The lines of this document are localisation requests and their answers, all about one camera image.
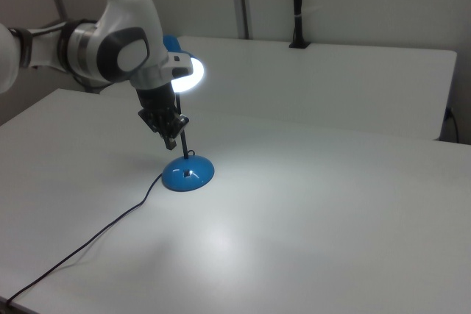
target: black pole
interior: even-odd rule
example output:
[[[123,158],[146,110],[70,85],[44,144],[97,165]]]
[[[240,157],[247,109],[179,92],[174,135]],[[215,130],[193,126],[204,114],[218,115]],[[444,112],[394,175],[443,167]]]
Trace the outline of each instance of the black pole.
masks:
[[[294,37],[289,48],[304,49],[309,46],[310,42],[306,42],[302,36],[302,16],[301,7],[302,0],[293,0],[294,3]]]
[[[180,105],[180,94],[175,93],[175,98],[177,99],[178,114],[182,114],[182,106]],[[188,159],[188,147],[186,146],[185,130],[183,130],[180,133],[180,137],[182,138],[183,158],[185,158],[185,160],[187,160]]]

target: desk lamp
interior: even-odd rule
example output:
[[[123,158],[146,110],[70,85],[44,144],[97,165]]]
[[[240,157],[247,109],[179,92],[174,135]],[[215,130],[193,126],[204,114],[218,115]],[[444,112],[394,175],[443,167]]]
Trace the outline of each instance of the desk lamp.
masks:
[[[175,36],[163,36],[163,44],[168,51],[174,53],[186,53],[190,55],[193,64],[193,73],[179,79],[174,79],[171,86],[175,92],[178,114],[182,114],[180,93],[196,86],[205,74],[205,68],[201,62],[180,47]],[[214,175],[214,167],[210,160],[201,156],[188,155],[185,131],[180,133],[183,148],[183,157],[171,161],[162,173],[162,183],[170,190],[190,191],[207,184]]]
[[[188,156],[184,128],[189,119],[181,114],[179,96],[200,81],[204,68],[175,37],[163,39],[152,0],[107,0],[98,21],[67,21],[45,29],[0,24],[0,43],[0,93],[14,83],[18,67],[47,66],[104,83],[129,80],[143,107],[139,116],[166,148],[176,146],[178,135],[182,139],[183,157],[165,168],[163,184],[187,191],[213,177],[209,160]]]

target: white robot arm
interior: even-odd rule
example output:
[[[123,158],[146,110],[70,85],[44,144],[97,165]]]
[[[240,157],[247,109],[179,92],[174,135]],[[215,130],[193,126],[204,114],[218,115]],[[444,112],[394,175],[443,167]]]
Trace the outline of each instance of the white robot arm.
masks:
[[[188,123],[175,108],[171,81],[193,73],[191,58],[167,50],[152,0],[107,0],[98,21],[34,30],[0,24],[0,43],[0,93],[14,83],[19,67],[49,66],[100,82],[129,80],[143,107],[139,116],[167,149]]]

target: blue lamp base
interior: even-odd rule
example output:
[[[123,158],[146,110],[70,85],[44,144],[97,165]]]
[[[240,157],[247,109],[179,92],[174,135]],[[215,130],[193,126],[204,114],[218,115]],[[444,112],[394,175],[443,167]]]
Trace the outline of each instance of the blue lamp base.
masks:
[[[214,175],[210,160],[201,156],[188,156],[171,161],[162,172],[162,183],[173,191],[190,191],[206,185]]]

